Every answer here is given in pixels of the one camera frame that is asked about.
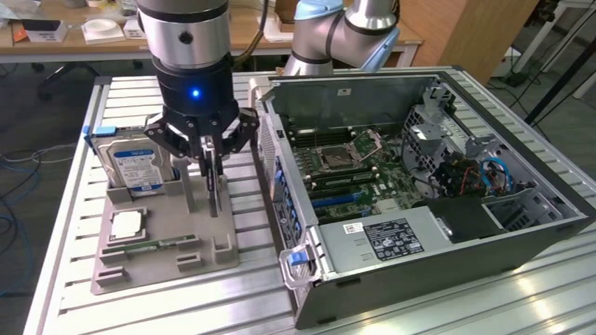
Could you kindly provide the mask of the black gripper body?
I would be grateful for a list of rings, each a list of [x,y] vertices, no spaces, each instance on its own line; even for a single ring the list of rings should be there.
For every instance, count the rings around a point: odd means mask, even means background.
[[[201,68],[173,67],[155,59],[165,107],[183,118],[196,120],[197,133],[201,136],[223,136],[239,116],[232,65],[231,53]]]

